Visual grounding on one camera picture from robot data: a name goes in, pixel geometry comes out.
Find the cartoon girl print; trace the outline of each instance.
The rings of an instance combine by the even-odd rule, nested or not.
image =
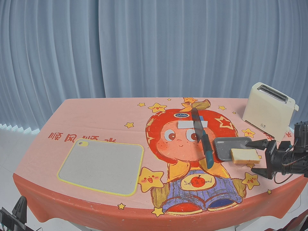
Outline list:
[[[211,169],[206,166],[202,144],[196,141],[190,111],[168,109],[147,122],[149,148],[158,159],[167,162],[167,183],[151,189],[153,205],[164,213],[189,215],[217,211],[238,205],[246,197],[246,185],[241,179],[231,179],[213,146],[216,137],[237,137],[236,128],[217,112],[199,110],[199,115],[208,122],[204,129],[215,161]]]

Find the knife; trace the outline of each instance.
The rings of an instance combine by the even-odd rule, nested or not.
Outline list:
[[[192,119],[193,119],[193,126],[196,133],[197,143],[201,140],[203,152],[206,159],[206,166],[208,169],[213,167],[214,165],[214,158],[213,158],[213,149],[210,143],[209,136],[203,129],[202,122],[196,108],[192,108]]]

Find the cartoon overalls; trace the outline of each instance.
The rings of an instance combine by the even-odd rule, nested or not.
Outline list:
[[[203,211],[223,209],[242,202],[231,178],[212,176],[203,170],[191,170],[179,180],[170,182],[170,192],[162,208],[193,203]]]

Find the toaster slot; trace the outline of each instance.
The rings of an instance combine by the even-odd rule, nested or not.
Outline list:
[[[288,97],[286,95],[283,95],[282,93],[266,86],[266,85],[261,85],[260,87],[257,88],[260,92],[263,92],[277,100],[283,103],[287,103]]]

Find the table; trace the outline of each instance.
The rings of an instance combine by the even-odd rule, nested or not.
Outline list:
[[[62,218],[104,231],[210,231],[261,216],[282,218],[308,179],[293,175],[277,185],[255,175],[252,167],[266,166],[260,150],[258,165],[235,165],[214,155],[207,170],[192,131],[177,127],[179,120],[191,120],[196,107],[208,122],[212,144],[215,137],[272,139],[241,119],[246,103],[244,98],[68,99],[37,135],[13,179],[40,222]],[[79,138],[140,144],[136,192],[112,195],[60,181],[57,173]],[[292,132],[284,140],[293,142]]]

